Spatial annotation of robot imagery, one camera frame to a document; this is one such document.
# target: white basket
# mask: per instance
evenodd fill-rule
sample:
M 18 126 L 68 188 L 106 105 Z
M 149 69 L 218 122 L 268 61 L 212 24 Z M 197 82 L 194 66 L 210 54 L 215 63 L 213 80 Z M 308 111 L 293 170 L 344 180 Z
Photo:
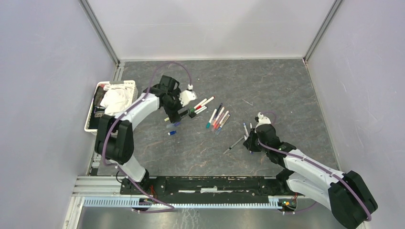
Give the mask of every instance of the white basket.
M 137 85 L 135 84 L 135 81 L 133 80 L 124 80 L 124 81 L 103 81 L 103 82 L 99 82 L 96 86 L 96 89 L 94 91 L 93 94 L 93 99 L 94 99 L 94 95 L 96 94 L 97 91 L 97 87 L 100 84 L 105 84 L 105 85 L 110 85 L 110 84 L 124 84 L 125 86 L 127 86 L 130 89 L 130 92 L 133 93 L 133 97 L 132 97 L 132 101 L 129 101 L 127 104 L 125 104 L 125 108 L 128 108 L 138 97 L 138 89 L 137 89 Z M 89 124 L 90 124 L 90 115 L 91 115 L 91 110 L 93 108 L 93 100 L 91 101 L 90 104 L 90 109 L 89 112 L 87 114 L 87 119 L 86 119 L 86 124 L 85 124 L 85 131 L 92 133 L 94 135 L 97 135 L 97 129 L 89 129 Z

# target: metal frame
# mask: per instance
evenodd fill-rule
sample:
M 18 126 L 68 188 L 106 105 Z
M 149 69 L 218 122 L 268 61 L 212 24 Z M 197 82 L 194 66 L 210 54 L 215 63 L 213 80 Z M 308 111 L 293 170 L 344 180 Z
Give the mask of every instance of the metal frame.
M 83 207 L 124 207 L 124 208 L 161 208 L 163 205 L 140 205 L 144 195 L 121 195 L 121 184 L 115 176 L 81 176 L 77 177 L 73 194 L 69 204 L 62 229 L 76 229 Z M 261 204 L 172 204 L 175 208 L 255 208 L 255 209 L 281 209 L 279 199 L 290 199 L 292 196 L 268 196 L 268 203 Z
M 329 27 L 330 22 L 332 21 L 333 17 L 335 16 L 336 12 L 338 11 L 342 2 L 343 2 L 343 0 L 335 0 L 334 3 L 332 4 L 332 7 L 330 8 L 328 14 L 326 15 L 325 20 L 323 20 L 322 25 L 320 26 L 314 40 L 312 41 L 307 53 L 304 56 L 305 63 L 311 58 L 311 55 L 314 53 L 315 48 L 318 46 L 319 41 L 321 40 L 321 38 L 322 38 L 323 34 L 325 33 L 325 31 L 327 30 L 327 28 Z
M 90 3 L 88 0 L 79 0 L 80 5 L 82 5 L 83 10 L 85 11 L 86 15 L 88 16 L 91 24 L 93 25 L 98 37 L 100 38 L 101 42 L 103 43 L 104 47 L 106 48 L 108 55 L 110 55 L 111 59 L 113 62 L 118 66 L 120 64 L 120 60 L 117 57 L 117 54 L 115 53 L 113 47 L 111 46 L 111 43 L 108 41 L 108 38 L 106 34 L 103 31 L 103 28 L 101 28 L 100 23 L 98 22 L 98 19 L 96 15 L 94 14 L 94 11 L 91 9 Z

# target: purple tube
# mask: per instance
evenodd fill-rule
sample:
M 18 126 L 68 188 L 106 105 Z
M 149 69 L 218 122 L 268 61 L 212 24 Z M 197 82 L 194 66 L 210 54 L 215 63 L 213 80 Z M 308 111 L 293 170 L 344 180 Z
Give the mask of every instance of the purple tube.
M 302 157 L 302 156 L 299 156 L 299 155 L 290 154 L 290 153 L 287 153 L 287 152 L 284 152 L 284 151 L 281 151 L 281 150 L 278 150 L 278 149 L 274 149 L 274 148 L 268 147 L 268 146 L 264 145 L 263 143 L 261 143 L 260 140 L 258 140 L 258 142 L 259 142 L 259 144 L 260 144 L 262 147 L 264 147 L 264 148 L 266 148 L 266 149 L 269 149 L 269 150 L 272 150 L 272 151 L 276 151 L 276 152 L 278 152 L 278 153 L 285 154 L 285 155 L 287 155 L 287 156 L 292 156 L 292 157 L 298 158 L 298 159 L 300 159 L 300 160 L 304 160 L 304 161 L 310 163 L 311 165 L 315 166 L 316 168 L 318 168 L 318 169 L 324 171 L 325 173 L 327 173 L 327 174 L 329 174 L 329 175 L 332 175 L 332 172 L 330 172 L 329 170 L 325 169 L 324 167 L 318 165 L 318 163 L 316 163 L 316 162 L 314 162 L 314 161 L 308 160 L 308 159 L 306 159 L 306 158 L 304 158 L 304 157 Z M 338 177 L 338 176 L 335 175 L 335 174 L 333 174 L 332 176 L 333 176 L 334 178 L 336 178 L 338 181 L 340 181 L 340 182 L 345 186 L 345 188 L 347 188 L 347 190 L 354 196 L 354 198 L 357 200 L 357 202 L 359 202 L 360 206 L 363 208 L 364 212 L 365 212 L 366 215 L 367 215 L 367 219 L 366 219 L 365 221 L 371 221 L 371 214 L 370 214 L 369 210 L 368 210 L 367 207 L 364 205 L 364 203 L 363 203 L 362 200 L 359 198 L 359 196 L 353 191 L 353 189 L 352 189 L 342 178 Z
M 165 63 L 161 64 L 160 66 L 158 66 L 158 67 L 155 69 L 155 71 L 153 72 L 153 75 L 152 75 L 152 77 L 151 77 L 151 79 L 150 79 L 150 81 L 149 81 L 149 86 L 148 86 L 148 88 L 147 88 L 147 90 L 146 90 L 145 95 L 142 97 L 142 99 L 145 99 L 145 98 L 148 96 L 149 91 L 150 91 L 150 88 L 151 88 L 151 86 L 152 86 L 153 79 L 155 78 L 156 73 L 158 72 L 158 70 L 159 70 L 161 67 L 163 67 L 163 66 L 165 66 L 165 65 L 167 65 L 167 64 L 176 64 L 176 65 L 182 67 L 182 68 L 187 72 L 188 77 L 189 77 L 189 79 L 190 79 L 190 85 L 192 85 L 191 75 L 190 75 L 189 71 L 186 69 L 186 67 L 185 67 L 184 65 L 182 65 L 181 63 L 177 63 L 177 62 L 175 62 L 175 61 L 165 62 Z M 102 161 L 103 161 L 103 164 L 104 164 L 105 166 L 114 166 L 114 165 L 116 165 L 116 164 L 114 164 L 114 163 L 107 163 L 107 161 L 106 161 L 106 148 L 107 148 L 107 143 L 108 143 L 109 138 L 111 137 L 111 133 L 112 133 L 114 127 L 115 127 L 115 126 L 117 125 L 117 123 L 121 120 L 121 118 L 123 118 L 123 117 L 126 115 L 127 112 L 131 111 L 131 110 L 134 109 L 138 104 L 140 104 L 140 103 L 142 102 L 142 99 L 138 100 L 136 103 L 134 103 L 133 105 L 131 105 L 130 107 L 128 107 L 128 109 L 126 109 L 126 112 L 123 112 L 118 118 L 115 119 L 115 121 L 114 121 L 113 124 L 111 125 L 110 129 L 108 130 L 107 135 L 106 135 L 106 138 L 105 138 L 105 140 L 104 140 L 103 150 L 102 150 L 102 153 L 101 153 Z M 119 170 L 120 170 L 125 176 L 127 176 L 127 174 L 126 174 L 124 171 L 122 171 L 122 169 L 119 168 Z M 135 185 L 135 187 L 136 187 L 141 193 L 143 193 L 145 196 L 147 196 L 147 197 L 149 197 L 150 199 L 152 199 L 152 200 L 154 200 L 154 201 L 156 201 L 156 202 L 158 202 L 158 203 L 161 203 L 161 204 L 163 204 L 163 205 L 165 205 L 165 206 L 167 206 L 167 207 L 170 207 L 170 209 L 163 209 L 163 210 L 156 210 L 156 211 L 149 211 L 149 212 L 145 211 L 145 212 L 141 212 L 141 213 L 158 213 L 158 212 L 166 212 L 166 211 L 173 211 L 173 210 L 174 210 L 174 207 L 173 207 L 172 205 L 169 205 L 169 204 L 167 204 L 167 203 L 164 203 L 164 202 L 162 202 L 162 201 L 160 201 L 160 200 L 158 200 L 158 199 L 155 199 L 154 197 L 148 195 L 144 190 L 142 190 L 142 189 L 136 184 L 136 182 L 135 182 L 134 180 L 132 180 L 131 178 L 129 178 L 129 180 L 130 180 L 130 181 Z

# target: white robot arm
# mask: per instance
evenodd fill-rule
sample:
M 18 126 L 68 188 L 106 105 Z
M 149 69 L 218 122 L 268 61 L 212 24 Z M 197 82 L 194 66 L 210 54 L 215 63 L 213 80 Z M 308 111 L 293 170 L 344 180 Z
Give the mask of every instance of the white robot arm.
M 145 94 L 145 91 L 133 103 L 138 105 L 129 112 L 124 111 L 114 117 L 109 115 L 101 117 L 95 145 L 95 151 L 101 154 L 111 124 L 123 113 L 126 113 L 116 126 L 117 136 L 110 137 L 108 140 L 106 158 L 117 164 L 135 182 L 142 182 L 147 173 L 147 170 L 139 164 L 133 155 L 133 131 L 135 128 L 150 113 L 160 107 L 164 108 L 170 121 L 175 123 L 182 118 L 178 111 L 187 106 L 190 101 L 197 99 L 195 92 L 192 91 L 192 85 L 188 85 L 188 89 L 181 92 L 179 82 L 165 75 L 162 76 L 159 84 L 150 88 L 149 94 Z
M 285 192 L 301 193 L 317 201 L 346 228 L 356 228 L 371 218 L 378 205 L 359 174 L 329 168 L 281 142 L 270 119 L 262 113 L 256 121 L 244 146 L 252 152 L 265 151 L 273 163 L 285 168 L 277 177 L 284 182 Z

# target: purple cable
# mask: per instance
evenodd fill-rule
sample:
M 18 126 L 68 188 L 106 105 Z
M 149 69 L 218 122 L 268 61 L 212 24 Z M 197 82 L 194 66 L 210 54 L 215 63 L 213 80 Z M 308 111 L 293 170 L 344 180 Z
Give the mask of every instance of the purple cable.
M 265 114 L 273 114 L 273 115 L 274 115 L 274 121 L 271 122 L 271 124 L 275 124 L 275 123 L 276 123 L 277 115 L 276 115 L 275 112 L 273 112 L 273 111 L 263 111 L 263 112 L 260 112 L 260 113 L 261 113 L 262 115 L 265 115 Z
M 127 175 L 124 173 L 124 171 L 122 171 L 122 169 L 120 167 L 118 167 L 118 170 L 123 173 L 125 175 L 125 177 L 127 177 Z M 156 198 L 154 198 L 153 196 L 149 195 L 148 193 L 146 193 L 143 189 L 141 189 L 141 187 L 139 187 L 139 185 L 130 177 L 128 177 L 128 179 L 131 181 L 132 184 L 135 185 L 135 187 L 145 196 L 149 197 L 150 199 L 154 200 L 155 202 L 158 202 L 160 204 L 163 204 L 167 207 L 170 207 L 170 209 L 161 209 L 161 210 L 154 210 L 154 211 L 139 211 L 139 213 L 159 213 L 159 212 L 169 212 L 169 211 L 173 211 L 174 207 L 170 204 L 167 204 L 163 201 L 160 201 Z
M 307 158 L 304 158 L 304 157 L 299 156 L 299 155 L 290 154 L 290 153 L 287 153 L 287 152 L 284 152 L 284 151 L 281 151 L 281 150 L 278 150 L 278 149 L 274 149 L 274 148 L 268 147 L 268 146 L 262 144 L 262 143 L 260 142 L 260 140 L 258 140 L 258 142 L 259 142 L 259 144 L 260 144 L 262 147 L 264 147 L 264 148 L 266 148 L 266 149 L 273 150 L 273 151 L 276 151 L 276 152 L 278 152 L 278 153 L 285 154 L 285 155 L 287 155 L 287 156 L 296 157 L 296 158 L 298 158 L 298 159 L 300 159 L 300 160 L 304 160 L 304 161 L 310 163 L 311 165 L 315 166 L 316 168 L 319 168 L 320 170 L 324 171 L 325 173 L 327 173 L 327 174 L 329 174 L 329 175 L 332 175 L 332 172 L 330 172 L 329 170 L 325 169 L 324 167 L 318 165 L 317 163 L 315 163 L 315 162 L 313 162 L 313 161 L 311 161 L 311 160 L 308 160 Z M 342 178 L 338 177 L 338 176 L 335 175 L 335 174 L 333 174 L 332 176 L 333 176 L 334 178 L 336 178 L 338 181 L 340 181 L 340 182 L 345 186 L 345 188 L 347 188 L 347 190 L 354 196 L 354 198 L 357 200 L 357 202 L 359 202 L 360 206 L 363 208 L 364 212 L 365 212 L 366 215 L 367 215 L 367 219 L 366 219 L 365 221 L 371 221 L 371 214 L 370 214 L 370 211 L 369 211 L 369 210 L 367 209 L 367 207 L 364 205 L 363 201 L 359 198 L 359 196 L 353 191 L 353 189 L 352 189 Z
M 149 86 L 148 86 L 148 88 L 147 88 L 147 90 L 146 90 L 145 95 L 142 97 L 142 99 L 145 99 L 145 98 L 148 96 L 149 91 L 150 91 L 150 88 L 151 88 L 151 86 L 152 86 L 153 79 L 155 78 L 156 73 L 158 72 L 158 70 L 159 70 L 161 67 L 163 67 L 163 66 L 165 66 L 165 65 L 167 65 L 167 64 L 171 64 L 171 63 L 176 64 L 176 65 L 182 67 L 182 68 L 187 72 L 187 75 L 188 75 L 188 77 L 189 77 L 189 79 L 190 79 L 190 84 L 189 84 L 189 85 L 192 85 L 191 75 L 190 75 L 189 71 L 187 70 L 187 68 L 186 68 L 184 65 L 182 65 L 181 63 L 177 63 L 177 62 L 175 62 L 175 61 L 165 62 L 165 63 L 161 64 L 160 66 L 158 66 L 158 67 L 155 69 L 155 71 L 153 72 L 152 78 L 151 78 L 150 81 L 149 81 Z M 114 165 L 116 165 L 116 166 L 119 168 L 119 166 L 118 166 L 117 164 L 115 164 L 115 163 L 107 163 L 107 161 L 106 161 L 106 148 L 107 148 L 107 143 L 108 143 L 108 140 L 109 140 L 109 138 L 111 137 L 111 134 L 112 134 L 112 132 L 113 132 L 113 129 L 114 129 L 114 127 L 117 125 L 117 123 L 121 120 L 121 118 L 123 118 L 123 117 L 127 114 L 127 112 L 131 111 L 131 110 L 134 109 L 139 103 L 141 103 L 141 102 L 142 102 L 142 99 L 138 100 L 136 103 L 134 103 L 133 105 L 131 105 L 130 107 L 128 107 L 127 110 L 125 110 L 118 118 L 115 119 L 115 121 L 114 121 L 113 124 L 111 125 L 110 129 L 108 130 L 107 135 L 106 135 L 106 139 L 104 140 L 103 150 L 102 150 L 102 153 L 101 153 L 102 161 L 103 161 L 103 164 L 104 164 L 105 166 L 114 166 Z M 121 173 L 124 174 L 124 176 L 128 177 L 128 175 L 127 175 L 124 171 L 122 171 L 121 168 L 119 168 L 119 170 L 121 171 Z M 132 180 L 130 177 L 128 177 L 128 178 L 129 178 L 129 180 L 131 181 L 131 183 L 133 183 L 133 184 L 135 185 L 135 187 L 136 187 L 141 193 L 143 193 L 145 196 L 149 197 L 150 199 L 152 199 L 152 200 L 154 200 L 154 201 L 156 201 L 156 202 L 158 202 L 158 203 L 160 203 L 160 204 L 163 204 L 163 205 L 165 205 L 165 206 L 167 206 L 167 207 L 170 207 L 170 209 L 162 209 L 162 210 L 155 210 L 155 211 L 142 211 L 141 213 L 158 213 L 158 212 L 167 212 L 167 211 L 172 211 L 172 210 L 174 210 L 174 207 L 173 207 L 172 205 L 169 205 L 169 204 L 167 204 L 167 203 L 164 203 L 164 202 L 162 202 L 162 201 L 160 201 L 160 200 L 158 200 L 158 199 L 156 199 L 156 198 L 154 198 L 154 197 L 148 195 L 144 190 L 142 190 L 142 189 L 137 185 L 137 183 L 136 183 L 134 180 Z

